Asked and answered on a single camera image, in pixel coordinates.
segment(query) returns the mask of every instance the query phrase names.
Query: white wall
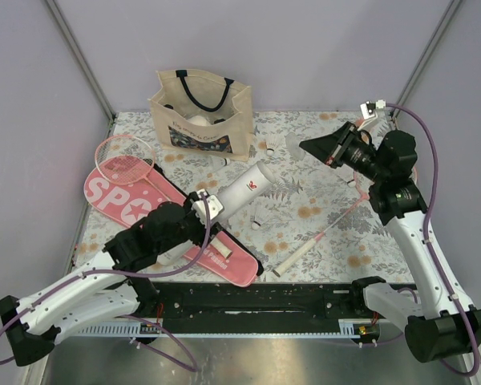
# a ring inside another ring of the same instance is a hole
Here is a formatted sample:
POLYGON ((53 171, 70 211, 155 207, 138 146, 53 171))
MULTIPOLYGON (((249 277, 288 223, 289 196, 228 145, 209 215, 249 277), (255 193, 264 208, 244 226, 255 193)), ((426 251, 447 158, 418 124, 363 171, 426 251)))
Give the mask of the white wall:
MULTIPOLYGON (((106 131, 42 2, 0 2, 0 298, 62 277, 106 131)), ((0 359, 9 356, 4 339, 0 359)), ((0 367, 0 384, 17 375, 13 363, 0 367)))
MULTIPOLYGON (((459 281, 481 308, 481 0, 465 2, 407 107, 430 127, 439 150, 439 190, 432 222, 459 281)), ((430 195, 430 149, 417 134, 418 175, 430 195)))
POLYGON ((116 111, 148 109, 156 70, 253 85, 257 110, 397 99, 449 0, 59 0, 116 111))

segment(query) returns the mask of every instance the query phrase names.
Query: black handle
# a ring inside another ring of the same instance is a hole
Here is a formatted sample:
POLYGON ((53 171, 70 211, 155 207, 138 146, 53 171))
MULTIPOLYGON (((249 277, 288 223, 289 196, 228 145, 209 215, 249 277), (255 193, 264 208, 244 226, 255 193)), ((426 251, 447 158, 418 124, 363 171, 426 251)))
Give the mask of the black handle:
POLYGON ((185 81, 185 77, 187 76, 187 70, 178 70, 176 71, 176 76, 180 78, 180 81, 182 82, 182 86, 184 86, 185 93, 189 97, 189 99, 199 108, 206 112, 216 112, 219 110, 221 107, 223 107, 223 103, 226 100, 226 96, 228 96, 228 92, 230 91, 230 86, 233 84, 235 80, 231 80, 228 78, 224 78, 224 81, 226 82, 226 87, 224 88, 223 92, 223 97, 221 98, 219 104, 217 104, 214 108, 210 108, 207 106, 204 106, 200 102, 196 100, 194 96, 192 96, 191 91, 189 90, 189 87, 187 85, 187 82, 185 81))

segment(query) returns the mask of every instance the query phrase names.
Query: floral pattern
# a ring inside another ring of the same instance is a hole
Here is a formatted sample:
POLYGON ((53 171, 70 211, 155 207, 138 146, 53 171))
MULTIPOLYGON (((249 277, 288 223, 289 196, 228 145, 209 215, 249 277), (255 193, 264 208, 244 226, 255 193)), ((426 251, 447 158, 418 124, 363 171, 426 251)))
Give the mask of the floral pattern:
MULTIPOLYGON (((412 282, 401 251, 367 200, 370 182, 353 174, 346 166, 333 170, 310 155, 304 160, 295 160, 285 147, 285 136, 290 132, 296 133, 300 140, 314 138, 330 134, 346 121, 354 122, 359 117, 356 112, 255 112, 255 137, 249 161, 233 161, 219 171, 213 171, 209 156, 162 149, 148 112, 120 113, 114 133, 131 134, 148 142, 155 149, 156 161, 166 177, 186 193, 200 188, 217 193, 258 160, 271 168, 277 183, 224 224, 263 263, 265 272, 257 282, 351 282, 371 275, 388 282, 412 282), (273 157, 265 155, 265 138, 269 135, 281 138, 273 157), (354 187, 348 186, 350 180, 356 181, 354 187), (256 205, 265 206, 271 216, 260 229, 252 230, 256 205), (331 228, 316 246, 281 278, 272 273, 272 269, 304 241, 329 225, 331 228)), ((388 129, 386 122, 373 129, 376 145, 388 129)), ((79 266, 89 260, 122 229, 121 225, 92 209, 75 253, 75 264, 79 266)), ((154 265, 147 271, 173 270, 185 263, 182 258, 173 266, 154 265)), ((199 266, 165 280, 222 282, 221 278, 199 266)))

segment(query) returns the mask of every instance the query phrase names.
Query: white racket grip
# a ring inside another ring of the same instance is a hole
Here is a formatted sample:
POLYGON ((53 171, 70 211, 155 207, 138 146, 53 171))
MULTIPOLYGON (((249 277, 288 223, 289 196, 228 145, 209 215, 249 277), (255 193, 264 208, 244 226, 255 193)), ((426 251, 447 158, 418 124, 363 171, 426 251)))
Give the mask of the white racket grip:
POLYGON ((210 241, 210 245, 212 245, 214 249, 216 249, 219 252, 219 254, 221 254, 224 257, 224 259, 230 258, 230 255, 232 255, 233 253, 232 250, 226 247, 226 245, 217 238, 212 239, 210 241))
POLYGON ((217 193, 216 196, 224 209, 212 223, 226 221, 243 206, 266 192, 274 182, 276 178, 271 170, 259 160, 231 185, 217 193))
POLYGON ((317 243, 315 238, 309 239, 305 242, 299 249, 293 252, 293 254, 285 259, 276 269, 273 270, 273 273, 276 274, 277 277, 281 277, 285 271, 289 269, 296 261, 303 257, 306 253, 312 249, 315 244, 317 243))

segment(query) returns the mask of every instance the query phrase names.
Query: pink racket cover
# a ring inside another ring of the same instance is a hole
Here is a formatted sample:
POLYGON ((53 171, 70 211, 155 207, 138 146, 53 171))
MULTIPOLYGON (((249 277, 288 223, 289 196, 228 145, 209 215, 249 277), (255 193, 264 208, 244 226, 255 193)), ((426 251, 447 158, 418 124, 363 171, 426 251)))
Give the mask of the pink racket cover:
MULTIPOLYGON (((184 195, 155 169, 150 171, 148 179, 162 193, 156 191, 145 180, 124 186, 112 184, 104 179, 95 168, 86 179, 84 194, 95 209, 125 227, 130 227, 142 217, 146 217, 150 211, 167 201, 166 197, 170 201, 184 203, 184 195)), ((257 260, 224 231, 216 236, 232 250, 228 263, 213 246, 209 245, 197 264, 211 270, 233 285, 241 287, 250 285, 257 278, 257 260)), ((184 257, 189 260, 193 259, 199 250, 199 247, 194 246, 184 257)))

